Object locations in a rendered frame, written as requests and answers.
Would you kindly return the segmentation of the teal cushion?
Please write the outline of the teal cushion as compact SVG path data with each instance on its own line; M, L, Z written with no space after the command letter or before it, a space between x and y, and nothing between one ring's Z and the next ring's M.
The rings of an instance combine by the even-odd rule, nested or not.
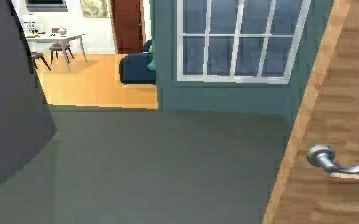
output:
M155 44L154 42L152 42L151 47L150 47L150 53L151 53L151 61L148 64L148 69L151 71L155 71Z

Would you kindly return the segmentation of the dark blue sofa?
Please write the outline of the dark blue sofa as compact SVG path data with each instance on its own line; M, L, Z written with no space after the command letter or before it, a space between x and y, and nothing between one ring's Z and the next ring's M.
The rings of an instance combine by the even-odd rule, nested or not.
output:
M148 40L141 52L128 54L121 59L119 75L123 84L156 84L155 71L147 67L151 61L151 44L152 40Z

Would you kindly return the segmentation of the white framed window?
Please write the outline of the white framed window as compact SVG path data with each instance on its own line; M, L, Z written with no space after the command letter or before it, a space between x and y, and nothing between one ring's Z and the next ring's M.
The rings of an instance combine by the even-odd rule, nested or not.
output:
M177 79L286 84L312 0L177 0Z

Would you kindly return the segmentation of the dark red brown door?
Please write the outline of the dark red brown door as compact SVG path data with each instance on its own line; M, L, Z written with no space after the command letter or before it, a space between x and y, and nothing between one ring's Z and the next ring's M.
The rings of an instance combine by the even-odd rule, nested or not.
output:
M143 46L141 0L110 0L117 52L140 52Z

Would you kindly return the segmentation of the brown grey dining chair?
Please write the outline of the brown grey dining chair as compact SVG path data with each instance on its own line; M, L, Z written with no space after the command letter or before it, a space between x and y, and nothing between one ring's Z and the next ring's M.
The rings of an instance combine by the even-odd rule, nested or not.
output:
M71 51L71 46L70 46L70 42L66 41L64 44L61 44L59 41L55 41L51 44L51 46L49 47L50 50L50 59L54 60L54 59L58 59L59 58L59 53L62 52L63 50L65 50L67 53L70 54L70 56L72 58L74 58L74 55L72 54Z
M37 59L40 59L40 60L44 63L44 65L47 67L47 69L48 69L49 71L51 71L51 67L50 67L50 65L47 63L47 61L46 61L46 59L45 59L43 53L31 52L31 59L32 59L32 62L33 62L34 67L35 67L36 69L38 69L38 67L37 67L37 64L36 64L35 61L36 61Z

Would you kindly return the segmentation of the white grey dining table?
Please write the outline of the white grey dining table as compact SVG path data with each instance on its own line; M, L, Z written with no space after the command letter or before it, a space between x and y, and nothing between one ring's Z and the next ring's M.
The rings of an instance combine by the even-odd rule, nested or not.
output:
M55 41L59 41L61 44L64 44L66 41L73 41L78 40L80 44L80 49L83 55L83 58L85 62L88 62L88 59L86 57L84 43L83 43L83 36L84 33L67 33L65 37L62 37L60 34L55 34L52 36L49 33L46 33L44 35L26 35L25 38L28 43L36 42L36 43L53 43ZM65 50L62 51L64 54L65 63L67 65L67 69L71 70L69 62L67 60L67 53Z

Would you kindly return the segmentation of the light brown wooden door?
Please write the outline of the light brown wooden door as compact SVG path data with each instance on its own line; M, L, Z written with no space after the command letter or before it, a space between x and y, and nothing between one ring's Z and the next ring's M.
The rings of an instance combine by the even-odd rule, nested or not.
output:
M339 165L359 164L359 0L332 2L262 224L359 224L359 174L306 160L328 145Z

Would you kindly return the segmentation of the dark grey door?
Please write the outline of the dark grey door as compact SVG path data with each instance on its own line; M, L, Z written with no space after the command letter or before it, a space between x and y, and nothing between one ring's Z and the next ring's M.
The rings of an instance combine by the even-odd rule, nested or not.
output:
M0 186L57 132L11 0L0 0Z

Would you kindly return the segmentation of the pale framed wall picture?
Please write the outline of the pale framed wall picture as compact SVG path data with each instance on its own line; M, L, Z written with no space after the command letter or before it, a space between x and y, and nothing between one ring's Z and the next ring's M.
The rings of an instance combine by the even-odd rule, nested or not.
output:
M107 0L80 0L85 18L107 18Z

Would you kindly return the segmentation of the dark framed wall picture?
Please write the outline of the dark framed wall picture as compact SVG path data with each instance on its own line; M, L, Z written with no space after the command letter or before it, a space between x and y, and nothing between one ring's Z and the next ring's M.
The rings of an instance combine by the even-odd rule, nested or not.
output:
M67 12L65 0L25 0L30 12Z

